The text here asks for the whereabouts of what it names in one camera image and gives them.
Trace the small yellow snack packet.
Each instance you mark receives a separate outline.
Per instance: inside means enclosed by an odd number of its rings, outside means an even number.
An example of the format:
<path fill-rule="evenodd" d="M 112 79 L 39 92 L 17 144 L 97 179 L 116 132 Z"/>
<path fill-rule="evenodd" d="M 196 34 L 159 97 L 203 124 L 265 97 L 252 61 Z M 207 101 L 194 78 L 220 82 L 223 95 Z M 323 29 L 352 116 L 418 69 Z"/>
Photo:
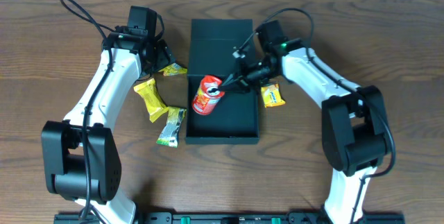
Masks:
<path fill-rule="evenodd" d="M 177 63 L 173 63 L 161 69 L 160 72 L 162 72 L 163 76 L 176 76 L 181 74 L 187 74 L 187 68 L 181 67 Z"/>

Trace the red Pringles can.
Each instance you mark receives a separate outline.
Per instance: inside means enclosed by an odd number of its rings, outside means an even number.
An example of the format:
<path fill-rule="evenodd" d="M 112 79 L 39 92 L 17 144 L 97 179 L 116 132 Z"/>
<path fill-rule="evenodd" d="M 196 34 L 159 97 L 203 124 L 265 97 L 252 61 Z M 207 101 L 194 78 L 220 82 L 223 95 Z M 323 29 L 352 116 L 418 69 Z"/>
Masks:
<path fill-rule="evenodd" d="M 200 115 L 212 113 L 216 104 L 225 92 L 219 90 L 222 80 L 216 76 L 206 75 L 199 83 L 196 95 L 191 103 L 193 110 Z"/>

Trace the yellow Lemond biscuit packet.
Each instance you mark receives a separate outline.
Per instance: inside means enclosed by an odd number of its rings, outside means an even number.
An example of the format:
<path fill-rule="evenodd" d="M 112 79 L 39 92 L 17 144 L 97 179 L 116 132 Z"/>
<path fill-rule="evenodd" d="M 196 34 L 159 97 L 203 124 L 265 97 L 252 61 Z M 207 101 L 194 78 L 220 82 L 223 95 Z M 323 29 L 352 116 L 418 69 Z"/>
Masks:
<path fill-rule="evenodd" d="M 273 83 L 262 87 L 261 95 L 264 102 L 264 107 L 277 107 L 286 103 L 280 94 L 280 87 L 278 83 Z"/>

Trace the large yellow snack packet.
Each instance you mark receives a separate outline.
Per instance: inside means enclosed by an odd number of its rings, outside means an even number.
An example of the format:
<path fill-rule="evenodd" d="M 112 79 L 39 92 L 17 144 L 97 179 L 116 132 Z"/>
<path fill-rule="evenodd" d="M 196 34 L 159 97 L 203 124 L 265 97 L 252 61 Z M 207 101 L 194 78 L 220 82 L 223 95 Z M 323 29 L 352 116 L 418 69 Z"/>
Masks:
<path fill-rule="evenodd" d="M 154 78 L 135 85 L 133 89 L 144 100 L 149 119 L 152 123 L 168 112 L 169 108 L 160 97 Z"/>

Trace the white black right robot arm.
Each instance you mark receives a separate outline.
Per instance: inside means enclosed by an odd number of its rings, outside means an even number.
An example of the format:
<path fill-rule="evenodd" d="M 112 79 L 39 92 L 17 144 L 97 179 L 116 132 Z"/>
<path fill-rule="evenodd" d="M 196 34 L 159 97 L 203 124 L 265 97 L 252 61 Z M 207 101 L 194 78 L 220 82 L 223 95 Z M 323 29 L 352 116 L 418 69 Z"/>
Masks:
<path fill-rule="evenodd" d="M 395 143 L 382 93 L 339 75 L 311 48 L 310 40 L 290 40 L 278 21 L 261 24 L 264 59 L 246 64 L 244 42 L 233 56 L 239 63 L 219 85 L 222 92 L 249 92 L 282 76 L 298 85 L 321 109 L 321 142 L 332 167 L 332 181 L 321 217 L 328 223 L 362 223 L 368 183 L 386 175 L 395 163 Z"/>

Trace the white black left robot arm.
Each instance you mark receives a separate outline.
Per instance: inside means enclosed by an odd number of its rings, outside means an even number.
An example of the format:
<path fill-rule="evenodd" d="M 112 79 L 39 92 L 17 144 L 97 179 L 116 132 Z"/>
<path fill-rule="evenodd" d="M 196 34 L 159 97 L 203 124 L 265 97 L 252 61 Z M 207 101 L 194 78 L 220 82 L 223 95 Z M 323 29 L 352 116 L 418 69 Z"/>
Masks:
<path fill-rule="evenodd" d="M 135 220 L 136 204 L 119 187 L 121 160 L 112 133 L 133 84 L 175 60 L 155 32 L 159 23 L 154 10 L 132 6 L 128 23 L 102 41 L 100 65 L 79 102 L 42 129 L 47 190 L 82 205 L 82 221 Z"/>

